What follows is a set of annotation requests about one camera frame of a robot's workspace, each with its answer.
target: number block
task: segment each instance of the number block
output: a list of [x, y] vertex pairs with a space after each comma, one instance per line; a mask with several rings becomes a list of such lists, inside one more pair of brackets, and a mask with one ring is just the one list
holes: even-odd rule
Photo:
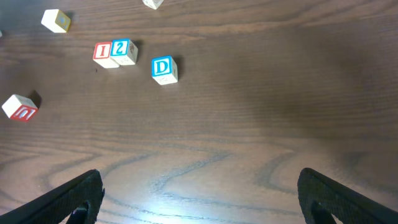
[[38, 110], [31, 99], [16, 94], [12, 95], [1, 108], [8, 118], [25, 122], [32, 119]]
[[178, 82], [177, 64], [171, 56], [152, 59], [152, 78], [160, 85]]
[[119, 68], [119, 64], [111, 58], [112, 42], [97, 43], [93, 60], [104, 68]]
[[135, 65], [138, 48], [129, 39], [114, 40], [112, 43], [111, 58], [120, 65]]
[[42, 24], [54, 33], [66, 33], [70, 19], [59, 9], [48, 9], [44, 12]]
[[146, 6], [156, 10], [162, 4], [163, 0], [142, 0], [142, 2]]

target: number 2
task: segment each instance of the number 2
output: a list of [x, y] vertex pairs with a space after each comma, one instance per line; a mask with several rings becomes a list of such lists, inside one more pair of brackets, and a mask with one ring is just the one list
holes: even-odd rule
[[123, 53], [123, 51], [121, 50], [121, 48], [123, 47], [123, 42], [118, 43], [118, 47], [119, 47], [119, 48], [117, 49], [116, 53], [117, 53], [117, 54]]

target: wood grain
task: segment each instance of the wood grain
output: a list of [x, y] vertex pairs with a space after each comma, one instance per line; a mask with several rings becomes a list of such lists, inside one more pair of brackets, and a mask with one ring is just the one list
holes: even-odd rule
[[[40, 24], [72, 15], [67, 34]], [[398, 1], [0, 1], [0, 214], [88, 169], [98, 223], [304, 223], [311, 167], [398, 210]], [[103, 69], [96, 42], [130, 38], [135, 66]], [[176, 85], [150, 77], [172, 55]]]

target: toy block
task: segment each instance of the toy block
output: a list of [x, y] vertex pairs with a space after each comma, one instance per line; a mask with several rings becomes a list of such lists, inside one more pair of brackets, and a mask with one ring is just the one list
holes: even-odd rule
[[177, 64], [171, 56], [152, 59], [152, 78], [160, 85], [178, 82]]
[[162, 4], [163, 0], [142, 0], [142, 2], [146, 6], [156, 10]]
[[59, 9], [47, 9], [44, 12], [42, 24], [54, 33], [66, 33], [70, 19]]
[[1, 108], [10, 119], [29, 121], [36, 114], [38, 108], [29, 98], [12, 95]]
[[135, 65], [138, 48], [129, 39], [114, 40], [112, 42], [111, 58], [120, 65]]
[[93, 60], [104, 68], [119, 68], [119, 64], [111, 58], [112, 42], [97, 43]]

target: wooden block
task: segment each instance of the wooden block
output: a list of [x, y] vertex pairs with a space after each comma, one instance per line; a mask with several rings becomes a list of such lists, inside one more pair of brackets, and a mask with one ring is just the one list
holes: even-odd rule
[[142, 0], [142, 2], [146, 6], [156, 10], [162, 4], [163, 0]]
[[112, 42], [97, 43], [93, 60], [104, 68], [119, 68], [119, 64], [111, 58]]
[[54, 33], [66, 33], [70, 19], [59, 9], [47, 9], [44, 12], [42, 24]]
[[177, 64], [171, 56], [152, 59], [152, 78], [160, 85], [178, 82]]
[[138, 48], [129, 39], [114, 40], [112, 43], [111, 58], [120, 65], [135, 65]]
[[12, 95], [1, 108], [8, 118], [25, 122], [32, 119], [38, 110], [31, 99], [16, 94]]

